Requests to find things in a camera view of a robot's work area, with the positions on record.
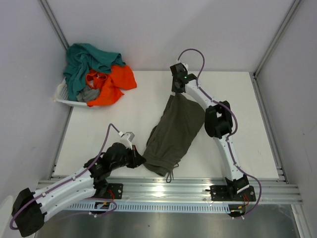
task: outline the white wall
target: white wall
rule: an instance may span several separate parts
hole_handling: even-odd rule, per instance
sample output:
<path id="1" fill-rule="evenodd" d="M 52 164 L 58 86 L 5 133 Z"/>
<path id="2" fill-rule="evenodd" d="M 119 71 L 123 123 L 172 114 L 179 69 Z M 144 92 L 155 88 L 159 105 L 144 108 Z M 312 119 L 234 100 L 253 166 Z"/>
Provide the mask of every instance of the white wall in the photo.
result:
<path id="1" fill-rule="evenodd" d="M 254 71 L 293 0 L 49 0 L 70 44 L 121 52 L 134 70 L 168 70 L 197 48 L 206 70 Z M 188 53 L 192 70 L 201 58 Z"/>
<path id="2" fill-rule="evenodd" d="M 305 0 L 259 76 L 283 165 L 317 236 L 317 1 Z"/>
<path id="3" fill-rule="evenodd" d="M 52 100 L 65 65 L 39 3 L 1 1 L 0 202 L 49 174 L 69 111 Z M 20 235 L 7 230 L 4 237 Z"/>

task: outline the laundry basket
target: laundry basket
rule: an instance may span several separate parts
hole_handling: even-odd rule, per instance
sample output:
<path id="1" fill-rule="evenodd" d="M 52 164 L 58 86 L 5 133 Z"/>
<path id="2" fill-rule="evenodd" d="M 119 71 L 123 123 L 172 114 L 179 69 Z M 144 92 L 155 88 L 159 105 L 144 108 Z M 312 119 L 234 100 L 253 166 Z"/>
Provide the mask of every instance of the laundry basket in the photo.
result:
<path id="1" fill-rule="evenodd" d="M 87 106 L 87 103 L 80 103 L 80 102 L 74 102 L 74 101 L 68 100 L 68 91 L 67 91 L 67 85 L 66 85 L 65 78 L 63 79 L 62 83 L 60 85 L 58 85 L 58 87 L 56 89 L 54 101 L 60 102 L 60 103 L 65 103 L 71 107 L 91 108 L 91 107 Z"/>

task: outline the white table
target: white table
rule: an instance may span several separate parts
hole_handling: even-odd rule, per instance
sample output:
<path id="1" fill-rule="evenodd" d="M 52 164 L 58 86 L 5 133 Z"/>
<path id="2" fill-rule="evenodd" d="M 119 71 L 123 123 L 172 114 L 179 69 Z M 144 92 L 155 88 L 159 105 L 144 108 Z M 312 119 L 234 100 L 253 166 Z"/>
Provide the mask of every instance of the white table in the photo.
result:
<path id="1" fill-rule="evenodd" d="M 133 143 L 140 154 L 146 148 L 152 128 L 157 125 L 171 94 L 169 71 L 135 71 L 138 87 L 124 92 L 118 102 L 109 107 L 77 108 L 72 111 L 54 175 L 70 175 L 97 155 L 109 123 L 119 130 L 132 131 Z M 278 174 L 265 132 L 264 124 L 247 72 L 203 72 L 201 86 L 220 101 L 227 100 L 238 118 L 239 129 L 233 136 L 242 168 L 259 179 L 277 179 Z M 117 142 L 111 129 L 105 150 Z M 194 139 L 175 178 L 223 178 L 224 167 L 218 148 L 204 127 Z M 144 166 L 120 168 L 112 177 L 158 178 Z"/>

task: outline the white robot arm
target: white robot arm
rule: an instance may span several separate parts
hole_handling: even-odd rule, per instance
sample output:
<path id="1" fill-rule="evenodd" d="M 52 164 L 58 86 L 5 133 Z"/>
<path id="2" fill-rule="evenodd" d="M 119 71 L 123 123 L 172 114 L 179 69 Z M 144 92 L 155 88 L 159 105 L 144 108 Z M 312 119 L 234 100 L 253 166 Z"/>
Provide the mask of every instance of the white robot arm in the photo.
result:
<path id="1" fill-rule="evenodd" d="M 22 237 L 27 237 L 38 231 L 56 213 L 73 203 L 92 197 L 105 198 L 109 189 L 106 178 L 111 171 L 124 166 L 133 169 L 146 161 L 132 145 L 132 132 L 118 134 L 119 142 L 110 146 L 106 152 L 102 152 L 106 136 L 98 156 L 90 159 L 74 174 L 35 192 L 31 192 L 29 188 L 22 190 L 13 205 L 10 228 L 19 230 Z"/>
<path id="2" fill-rule="evenodd" d="M 196 76 L 188 74 L 186 64 L 177 63 L 170 69 L 173 76 L 172 92 L 189 94 L 205 110 L 205 130 L 220 150 L 230 198 L 233 200 L 234 196 L 243 194 L 246 189 L 253 189 L 249 185 L 247 176 L 238 169 L 239 161 L 229 136 L 233 127 L 232 116 L 229 112 L 230 104 L 227 101 L 218 102 L 213 95 L 206 93 L 197 84 Z"/>

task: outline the cable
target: cable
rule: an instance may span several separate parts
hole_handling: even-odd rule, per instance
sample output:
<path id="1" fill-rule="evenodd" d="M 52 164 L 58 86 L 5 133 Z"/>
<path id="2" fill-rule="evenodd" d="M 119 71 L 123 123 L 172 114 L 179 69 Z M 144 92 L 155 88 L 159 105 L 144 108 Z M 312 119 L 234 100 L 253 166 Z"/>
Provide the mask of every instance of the cable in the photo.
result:
<path id="1" fill-rule="evenodd" d="M 91 213 L 90 211 L 89 212 L 76 212 L 76 213 L 73 213 L 73 214 L 70 214 L 68 216 L 65 216 L 65 217 L 62 217 L 62 218 L 58 218 L 56 220 L 53 220 L 53 222 L 59 222 L 61 220 L 64 220 L 66 218 L 70 218 L 70 217 L 74 217 L 74 216 L 77 216 L 77 215 L 81 215 L 81 214 L 85 214 L 85 215 L 93 215 L 94 217 L 101 217 L 101 216 L 105 216 L 105 215 L 108 215 L 112 212 L 114 212 L 117 208 L 118 208 L 118 204 L 112 200 L 109 200 L 109 199 L 106 199 L 106 198 L 95 198 L 95 197 L 90 197 L 90 198 L 87 198 L 86 200 L 102 200 L 102 201 L 105 201 L 105 202 L 109 202 L 109 203 L 112 203 L 114 204 L 114 208 L 112 208 L 110 211 L 106 211 L 102 214 L 93 214 Z"/>
<path id="2" fill-rule="evenodd" d="M 112 126 L 118 133 L 120 133 L 120 131 L 119 131 L 112 123 L 109 124 L 108 129 L 107 129 L 107 132 L 106 132 L 106 137 L 105 137 L 104 143 L 103 143 L 103 145 L 101 146 L 101 149 L 100 149 L 98 155 L 95 157 L 95 159 L 93 160 L 93 162 L 92 162 L 86 169 L 84 169 L 81 173 L 79 173 L 78 175 L 75 176 L 75 179 L 79 178 L 81 175 L 83 175 L 85 172 L 87 172 L 87 171 L 95 164 L 95 162 L 98 160 L 98 158 L 100 157 L 100 154 L 102 153 L 102 151 L 103 151 L 103 149 L 104 149 L 104 147 L 105 147 L 105 144 L 106 144 L 106 142 L 107 142 L 107 140 L 108 140 L 109 131 L 110 131 L 110 127 L 111 127 L 111 126 Z M 56 186 L 50 188 L 49 190 L 47 190 L 47 191 L 45 192 L 45 194 L 48 194 L 48 193 L 54 191 L 55 189 L 57 189 L 57 188 L 63 186 L 64 184 L 66 184 L 66 183 L 68 183 L 68 182 L 71 182 L 71 181 L 73 181 L 73 178 L 70 178 L 70 179 L 68 179 L 68 180 L 65 180 L 64 182 L 62 182 L 62 183 L 60 183 L 60 184 L 58 184 L 58 185 L 56 185 Z M 12 217 L 12 219 L 11 219 L 11 221 L 10 221 L 10 229 L 11 229 L 11 230 L 18 230 L 17 227 L 14 227 L 14 226 L 13 226 L 13 222 L 15 221 L 15 219 L 20 215 L 20 213 L 21 213 L 25 208 L 27 208 L 32 202 L 36 201 L 36 200 L 39 199 L 40 197 L 44 197 L 44 196 L 43 196 L 42 194 L 36 196 L 35 198 L 31 199 L 31 200 L 28 201 L 26 204 L 24 204 L 24 206 L 22 206 L 22 207 L 14 214 L 14 216 Z"/>
<path id="3" fill-rule="evenodd" d="M 111 190 L 108 190 L 108 193 L 110 193 L 111 198 L 112 198 L 112 200 L 114 201 L 114 200 L 115 200 L 115 198 L 114 198 L 114 193 L 113 193 Z"/>
<path id="4" fill-rule="evenodd" d="M 182 56 L 182 54 L 185 53 L 186 51 L 196 51 L 196 52 L 200 53 L 200 55 L 201 55 L 202 58 L 203 58 L 203 65 L 202 65 L 202 67 L 201 67 L 201 69 L 200 69 L 200 71 L 199 71 L 199 73 L 198 73 L 198 75 L 197 75 L 197 79 L 196 79 L 196 85 L 197 85 L 198 89 L 199 89 L 209 100 L 211 100 L 213 103 L 216 103 L 216 104 L 218 104 L 218 105 L 224 107 L 224 108 L 231 114 L 231 116 L 232 116 L 233 119 L 234 119 L 234 123 L 235 123 L 234 131 L 231 132 L 231 133 L 226 137 L 226 142 L 227 142 L 228 149 L 229 149 L 229 152 L 230 152 L 230 156 L 231 156 L 231 159 L 232 159 L 232 161 L 233 161 L 234 166 L 235 166 L 241 173 L 243 173 L 244 175 L 246 175 L 246 176 L 248 176 L 248 177 L 254 179 L 254 180 L 259 184 L 259 189 L 260 189 L 260 191 L 259 191 L 259 197 L 258 197 L 258 199 L 257 199 L 257 202 L 256 202 L 255 205 L 251 208 L 251 210 L 249 210 L 246 214 L 244 214 L 244 216 L 245 216 L 245 215 L 251 213 L 251 212 L 258 206 L 258 204 L 259 204 L 259 202 L 260 202 L 260 199 L 261 199 L 261 196 L 262 196 L 262 185 L 261 185 L 261 182 L 260 182 L 260 180 L 258 180 L 256 177 L 254 177 L 254 176 L 252 176 L 252 175 L 246 173 L 246 172 L 243 171 L 239 166 L 237 166 L 237 162 L 236 162 L 236 160 L 235 160 L 235 158 L 234 158 L 234 155 L 233 155 L 233 152 L 232 152 L 232 148 L 231 148 L 231 145 L 230 145 L 230 142 L 229 142 L 229 138 L 230 138 L 231 136 L 233 136 L 233 135 L 237 132 L 237 130 L 238 130 L 238 120 L 237 120 L 237 117 L 235 116 L 235 114 L 232 112 L 232 110 L 231 110 L 229 107 L 227 107 L 226 105 L 224 105 L 224 104 L 221 103 L 221 102 L 217 102 L 216 100 L 213 100 L 212 97 L 209 96 L 208 93 L 206 93 L 206 92 L 199 86 L 199 84 L 198 84 L 199 76 L 200 76 L 200 74 L 202 73 L 202 71 L 203 71 L 203 69 L 204 69 L 204 66 L 205 66 L 205 57 L 204 57 L 203 53 L 201 53 L 199 50 L 193 49 L 193 48 L 186 49 L 186 50 L 184 50 L 184 51 L 179 55 L 179 57 L 178 57 L 178 59 L 177 59 L 178 61 L 179 61 L 180 57 Z"/>
<path id="5" fill-rule="evenodd" d="M 247 204 L 245 204 L 244 206 L 246 207 L 246 206 L 248 206 L 249 205 L 249 203 L 250 203 L 250 201 L 249 201 L 249 199 L 248 199 L 248 197 L 247 197 L 247 195 L 245 195 L 244 194 L 244 196 L 243 196 L 243 200 L 244 200 L 244 198 L 247 200 Z"/>
<path id="6" fill-rule="evenodd" d="M 182 53 L 180 53 L 180 55 L 179 55 L 179 57 L 178 57 L 177 61 L 179 61 L 179 59 L 181 58 L 182 54 L 184 54 L 186 51 L 196 51 L 196 52 L 200 53 L 200 55 L 201 55 L 201 56 L 202 56 L 202 58 L 203 58 L 203 64 L 202 64 L 202 67 L 201 67 L 201 69 L 199 70 L 199 73 L 197 74 L 197 78 L 196 78 L 196 85 L 198 86 L 198 79 L 199 79 L 199 76 L 200 76 L 200 74 L 202 73 L 202 71 L 203 71 L 203 69 L 204 69 L 204 67 L 205 67 L 205 57 L 204 57 L 204 54 L 203 54 L 203 53 L 201 53 L 201 52 L 200 52 L 199 50 L 197 50 L 197 49 L 194 49 L 194 48 L 189 48 L 189 49 L 184 50 Z"/>

